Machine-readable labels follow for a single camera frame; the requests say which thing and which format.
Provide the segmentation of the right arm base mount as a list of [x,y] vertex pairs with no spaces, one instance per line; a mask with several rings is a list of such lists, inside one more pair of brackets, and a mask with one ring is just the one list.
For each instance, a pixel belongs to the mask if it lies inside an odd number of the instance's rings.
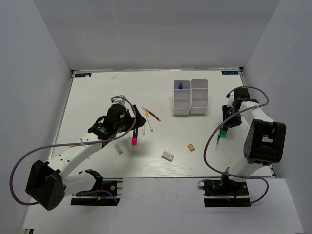
[[198,183],[204,191],[206,208],[250,207],[247,183],[231,183],[221,179],[204,179]]

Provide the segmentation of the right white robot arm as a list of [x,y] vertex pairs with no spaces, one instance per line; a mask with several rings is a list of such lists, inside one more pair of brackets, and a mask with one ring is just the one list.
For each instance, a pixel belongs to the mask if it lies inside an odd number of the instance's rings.
[[270,118],[262,109],[268,104],[260,104],[251,98],[251,86],[241,86],[228,93],[228,104],[222,107],[223,123],[220,130],[225,136],[230,128],[238,127],[242,118],[248,123],[249,130],[243,146],[243,157],[225,173],[228,177],[221,180],[220,188],[225,194],[232,194],[238,188],[238,182],[244,182],[258,169],[279,163],[283,156],[286,137],[286,125]]

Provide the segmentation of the pink black highlighter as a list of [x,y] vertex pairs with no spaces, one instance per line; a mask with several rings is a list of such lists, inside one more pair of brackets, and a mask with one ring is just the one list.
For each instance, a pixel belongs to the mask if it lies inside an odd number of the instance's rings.
[[132,135],[132,145],[137,145],[137,139],[138,139],[138,128],[134,128]]

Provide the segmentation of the green clear pen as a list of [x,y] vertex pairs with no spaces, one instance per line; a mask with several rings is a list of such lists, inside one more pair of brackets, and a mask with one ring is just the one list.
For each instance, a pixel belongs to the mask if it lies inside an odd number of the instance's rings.
[[219,149],[219,142],[220,142],[220,135],[217,137],[216,145],[215,145],[215,150]]

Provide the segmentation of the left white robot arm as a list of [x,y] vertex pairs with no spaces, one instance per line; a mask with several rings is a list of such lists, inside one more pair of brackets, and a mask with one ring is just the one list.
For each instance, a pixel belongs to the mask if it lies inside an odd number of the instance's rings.
[[26,192],[46,210],[58,206],[69,195],[112,196],[103,188],[103,176],[93,169],[71,172],[94,153],[103,149],[119,133],[142,127],[146,120],[133,106],[135,117],[121,102],[111,105],[105,116],[98,118],[80,139],[66,151],[47,162],[36,161],[30,171]]

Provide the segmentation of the orange cap white marker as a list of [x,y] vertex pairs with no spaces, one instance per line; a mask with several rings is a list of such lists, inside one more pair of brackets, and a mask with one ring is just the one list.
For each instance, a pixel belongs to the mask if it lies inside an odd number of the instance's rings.
[[145,113],[145,116],[146,116],[146,120],[147,120],[148,125],[149,125],[149,128],[150,128],[150,131],[153,132],[154,129],[153,129],[153,127],[152,127],[152,124],[151,124],[151,121],[150,121],[150,118],[149,118],[149,114],[146,112],[146,113]]

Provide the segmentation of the red orange pen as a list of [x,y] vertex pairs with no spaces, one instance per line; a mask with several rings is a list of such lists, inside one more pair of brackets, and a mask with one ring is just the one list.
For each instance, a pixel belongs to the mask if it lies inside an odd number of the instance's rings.
[[149,109],[145,108],[144,106],[141,107],[143,111],[154,117],[157,121],[161,122],[161,119],[157,117],[154,113],[152,113]]

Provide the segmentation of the green black highlighter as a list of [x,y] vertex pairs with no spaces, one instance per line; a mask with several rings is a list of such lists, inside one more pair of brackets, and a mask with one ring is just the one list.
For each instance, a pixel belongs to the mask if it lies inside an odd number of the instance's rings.
[[225,138],[228,132],[229,126],[227,124],[224,124],[221,128],[220,136],[222,138]]

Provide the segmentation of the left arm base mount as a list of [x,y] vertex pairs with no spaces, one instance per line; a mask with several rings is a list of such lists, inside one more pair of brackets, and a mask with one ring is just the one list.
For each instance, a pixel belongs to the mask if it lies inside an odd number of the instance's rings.
[[122,197],[122,178],[104,179],[90,194],[73,195],[71,206],[116,207]]

